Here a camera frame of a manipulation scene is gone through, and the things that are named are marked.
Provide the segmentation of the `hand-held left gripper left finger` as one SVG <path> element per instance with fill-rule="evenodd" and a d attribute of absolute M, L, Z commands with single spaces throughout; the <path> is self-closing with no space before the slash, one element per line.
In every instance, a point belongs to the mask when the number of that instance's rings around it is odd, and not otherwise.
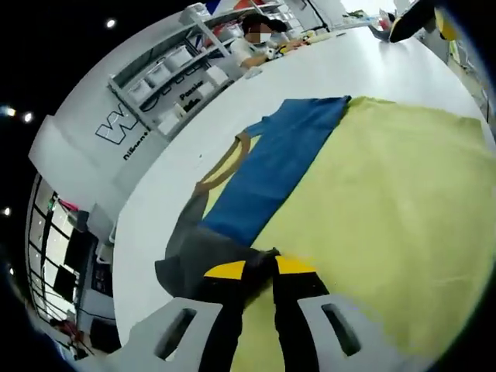
<path fill-rule="evenodd" d="M 246 304 L 246 261 L 208 270 L 193 299 L 174 298 L 137 323 L 128 371 L 229 371 Z"/>

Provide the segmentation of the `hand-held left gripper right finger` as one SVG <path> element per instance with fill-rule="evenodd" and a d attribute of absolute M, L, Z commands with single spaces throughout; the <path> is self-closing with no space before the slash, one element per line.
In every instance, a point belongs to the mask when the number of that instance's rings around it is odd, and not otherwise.
<path fill-rule="evenodd" d="M 386 371 L 380 326 L 345 298 L 330 294 L 316 270 L 275 257 L 275 326 L 286 371 Z"/>

